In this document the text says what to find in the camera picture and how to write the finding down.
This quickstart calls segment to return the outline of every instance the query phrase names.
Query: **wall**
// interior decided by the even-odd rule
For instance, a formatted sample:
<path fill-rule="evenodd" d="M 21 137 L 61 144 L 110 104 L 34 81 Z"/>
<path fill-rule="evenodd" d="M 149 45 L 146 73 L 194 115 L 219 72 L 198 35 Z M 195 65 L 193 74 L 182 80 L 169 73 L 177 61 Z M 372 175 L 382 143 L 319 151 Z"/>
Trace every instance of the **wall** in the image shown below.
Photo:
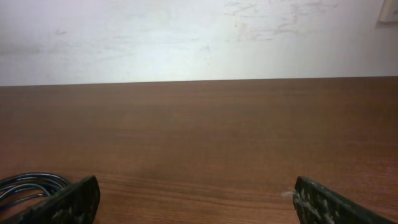
<path fill-rule="evenodd" d="M 398 75 L 381 0 L 2 0 L 0 85 Z"/>

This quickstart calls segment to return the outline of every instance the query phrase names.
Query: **wooden table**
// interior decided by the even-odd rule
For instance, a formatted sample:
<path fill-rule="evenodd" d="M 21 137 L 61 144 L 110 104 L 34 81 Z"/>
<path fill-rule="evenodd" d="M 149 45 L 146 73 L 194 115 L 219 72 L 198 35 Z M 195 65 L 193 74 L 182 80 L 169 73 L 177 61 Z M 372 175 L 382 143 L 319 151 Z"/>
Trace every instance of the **wooden table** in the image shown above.
<path fill-rule="evenodd" d="M 298 175 L 397 221 L 398 78 L 1 87 L 0 153 L 97 176 L 97 224 L 299 223 Z"/>

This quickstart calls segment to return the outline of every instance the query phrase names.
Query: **electrical outlet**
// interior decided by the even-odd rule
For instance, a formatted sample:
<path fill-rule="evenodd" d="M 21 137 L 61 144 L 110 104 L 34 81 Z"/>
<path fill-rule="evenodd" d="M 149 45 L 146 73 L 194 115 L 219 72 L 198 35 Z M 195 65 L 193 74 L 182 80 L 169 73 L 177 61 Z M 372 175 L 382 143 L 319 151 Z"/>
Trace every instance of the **electrical outlet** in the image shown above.
<path fill-rule="evenodd" d="M 398 0 L 385 0 L 379 16 L 381 22 L 398 21 Z"/>

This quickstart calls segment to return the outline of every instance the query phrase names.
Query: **robotic claw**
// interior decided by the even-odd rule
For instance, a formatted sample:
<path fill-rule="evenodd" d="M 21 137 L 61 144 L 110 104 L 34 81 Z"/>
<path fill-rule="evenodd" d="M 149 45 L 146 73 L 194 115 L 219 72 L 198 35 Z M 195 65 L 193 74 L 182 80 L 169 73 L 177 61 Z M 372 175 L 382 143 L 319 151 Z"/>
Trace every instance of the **robotic claw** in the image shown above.
<path fill-rule="evenodd" d="M 98 182 L 95 176 L 90 176 L 65 187 L 0 224 L 91 224 L 99 202 Z M 293 204 L 301 224 L 394 223 L 306 177 L 297 178 Z"/>

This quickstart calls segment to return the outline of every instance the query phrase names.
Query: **brown wooden surface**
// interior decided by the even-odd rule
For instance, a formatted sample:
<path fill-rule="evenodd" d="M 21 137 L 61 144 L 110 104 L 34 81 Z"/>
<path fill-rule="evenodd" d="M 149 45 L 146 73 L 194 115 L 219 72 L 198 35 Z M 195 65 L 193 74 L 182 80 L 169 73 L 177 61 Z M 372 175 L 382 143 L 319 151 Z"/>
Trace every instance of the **brown wooden surface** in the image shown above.
<path fill-rule="evenodd" d="M 306 175 L 398 220 L 398 78 L 0 88 L 0 178 L 94 174 L 105 223 L 298 223 Z"/>

